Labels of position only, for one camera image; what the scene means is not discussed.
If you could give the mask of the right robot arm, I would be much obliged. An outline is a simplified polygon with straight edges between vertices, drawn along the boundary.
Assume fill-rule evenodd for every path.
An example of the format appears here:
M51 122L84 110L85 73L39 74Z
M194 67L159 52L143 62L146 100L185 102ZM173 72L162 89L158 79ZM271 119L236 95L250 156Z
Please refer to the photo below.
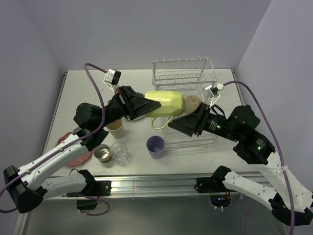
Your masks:
M194 187L197 192L237 191L263 204L285 225L309 225L313 219L310 211L313 193L283 168L273 144L255 130L259 123L249 105L235 107L226 118L201 103L194 112L171 121L168 126L188 136L199 136L206 131L236 142L233 151L271 184L264 186L220 166L211 177L197 178Z

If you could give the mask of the floral ceramic bowl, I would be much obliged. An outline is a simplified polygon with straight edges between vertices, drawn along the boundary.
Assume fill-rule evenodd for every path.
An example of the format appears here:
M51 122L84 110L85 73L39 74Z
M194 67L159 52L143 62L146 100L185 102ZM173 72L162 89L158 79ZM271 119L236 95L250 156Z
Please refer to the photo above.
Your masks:
M191 95L184 99L184 112L190 114L194 112L200 105L201 100L198 96Z

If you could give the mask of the purple plastic cup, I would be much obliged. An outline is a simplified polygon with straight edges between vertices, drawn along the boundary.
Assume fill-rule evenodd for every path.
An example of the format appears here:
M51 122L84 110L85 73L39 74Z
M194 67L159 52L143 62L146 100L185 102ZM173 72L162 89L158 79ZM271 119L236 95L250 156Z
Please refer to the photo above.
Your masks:
M165 141L160 136L151 136L146 141L146 147L153 159L159 159L164 155Z

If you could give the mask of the yellow-green faceted mug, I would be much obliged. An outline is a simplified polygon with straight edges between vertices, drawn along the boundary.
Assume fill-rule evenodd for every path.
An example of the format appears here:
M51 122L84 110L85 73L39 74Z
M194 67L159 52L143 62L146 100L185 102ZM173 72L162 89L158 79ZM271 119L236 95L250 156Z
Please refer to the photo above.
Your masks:
M148 113L146 117L151 118L151 127L155 130L164 129L174 117L184 112L184 96L176 91L147 91L146 99L157 101L160 107ZM170 117L170 119L162 127L155 127L154 121L160 117Z

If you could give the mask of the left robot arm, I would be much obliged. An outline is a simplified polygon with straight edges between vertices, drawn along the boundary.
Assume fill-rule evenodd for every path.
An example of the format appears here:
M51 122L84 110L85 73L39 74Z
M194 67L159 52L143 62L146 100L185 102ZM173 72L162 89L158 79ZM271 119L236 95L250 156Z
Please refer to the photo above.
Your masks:
M5 190L19 213L27 213L44 200L62 194L91 195L96 191L96 180L88 170L52 178L51 175L76 158L91 152L108 135L107 125L126 117L130 120L144 116L161 107L161 103L145 98L130 86L117 88L107 105L81 103L74 121L78 127L55 148L33 162L7 167L4 172Z

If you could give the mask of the beige plastic cup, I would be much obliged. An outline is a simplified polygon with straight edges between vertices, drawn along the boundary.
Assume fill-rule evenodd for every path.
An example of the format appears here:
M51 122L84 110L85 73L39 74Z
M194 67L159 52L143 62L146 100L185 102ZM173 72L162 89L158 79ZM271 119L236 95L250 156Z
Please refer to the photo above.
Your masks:
M109 125L107 125L107 129L115 139L121 139L124 137L124 127L122 119L110 123Z

